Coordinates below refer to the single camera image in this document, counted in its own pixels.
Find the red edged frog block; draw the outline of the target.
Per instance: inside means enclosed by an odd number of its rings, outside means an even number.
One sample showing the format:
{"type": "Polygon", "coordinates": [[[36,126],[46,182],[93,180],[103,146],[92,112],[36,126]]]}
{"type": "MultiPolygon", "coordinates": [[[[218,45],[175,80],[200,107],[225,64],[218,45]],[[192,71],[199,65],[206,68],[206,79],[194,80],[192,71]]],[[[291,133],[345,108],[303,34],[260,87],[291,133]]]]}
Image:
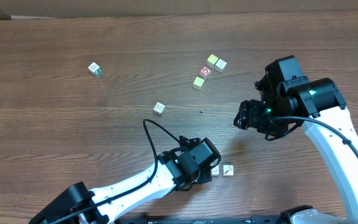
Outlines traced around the red edged frog block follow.
{"type": "Polygon", "coordinates": [[[165,110],[166,110],[166,106],[160,102],[156,102],[156,104],[153,108],[153,112],[159,116],[163,115],[165,110]]]}

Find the yellow G letter block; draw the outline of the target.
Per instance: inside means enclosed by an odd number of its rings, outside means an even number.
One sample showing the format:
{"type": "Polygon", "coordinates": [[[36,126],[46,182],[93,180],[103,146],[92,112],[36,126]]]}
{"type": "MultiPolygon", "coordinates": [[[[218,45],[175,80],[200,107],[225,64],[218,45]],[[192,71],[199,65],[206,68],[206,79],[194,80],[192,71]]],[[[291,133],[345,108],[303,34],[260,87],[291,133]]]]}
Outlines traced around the yellow G letter block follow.
{"type": "Polygon", "coordinates": [[[211,169],[211,175],[213,177],[218,177],[219,176],[219,166],[215,166],[211,169]]]}

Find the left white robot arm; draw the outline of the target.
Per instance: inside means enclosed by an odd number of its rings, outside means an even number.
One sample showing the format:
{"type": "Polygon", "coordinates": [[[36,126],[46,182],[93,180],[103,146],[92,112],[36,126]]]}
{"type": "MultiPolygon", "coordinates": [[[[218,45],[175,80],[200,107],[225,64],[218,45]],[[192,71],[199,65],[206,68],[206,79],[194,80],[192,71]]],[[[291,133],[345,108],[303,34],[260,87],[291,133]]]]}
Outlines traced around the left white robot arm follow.
{"type": "Polygon", "coordinates": [[[176,148],[155,157],[146,170],[119,183],[87,189],[83,182],[69,186],[31,223],[114,223],[139,205],[162,198],[172,191],[188,191],[193,183],[211,173],[211,163],[220,161],[217,152],[206,148],[176,148]]]}

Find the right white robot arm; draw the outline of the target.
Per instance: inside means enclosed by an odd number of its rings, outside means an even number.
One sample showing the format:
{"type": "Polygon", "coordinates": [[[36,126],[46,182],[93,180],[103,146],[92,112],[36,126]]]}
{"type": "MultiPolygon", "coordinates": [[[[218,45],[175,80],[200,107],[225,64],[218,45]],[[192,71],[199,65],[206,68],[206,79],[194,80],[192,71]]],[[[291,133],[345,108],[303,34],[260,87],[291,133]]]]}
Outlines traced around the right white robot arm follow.
{"type": "Polygon", "coordinates": [[[282,223],[358,223],[358,135],[346,101],[329,78],[255,83],[260,100],[243,101],[234,118],[240,129],[255,128],[266,140],[303,128],[321,154],[342,197],[347,217],[303,206],[282,213],[282,223]]]}

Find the hammer picture wooden block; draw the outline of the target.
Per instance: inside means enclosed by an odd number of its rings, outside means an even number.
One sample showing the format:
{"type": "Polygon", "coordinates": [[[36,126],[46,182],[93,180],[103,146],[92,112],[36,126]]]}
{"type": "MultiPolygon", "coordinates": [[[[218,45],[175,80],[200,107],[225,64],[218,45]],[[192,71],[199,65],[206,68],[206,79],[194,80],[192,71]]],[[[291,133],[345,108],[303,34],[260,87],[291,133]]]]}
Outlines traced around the hammer picture wooden block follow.
{"type": "Polygon", "coordinates": [[[234,175],[234,166],[233,165],[223,165],[223,176],[231,177],[234,175]]]}

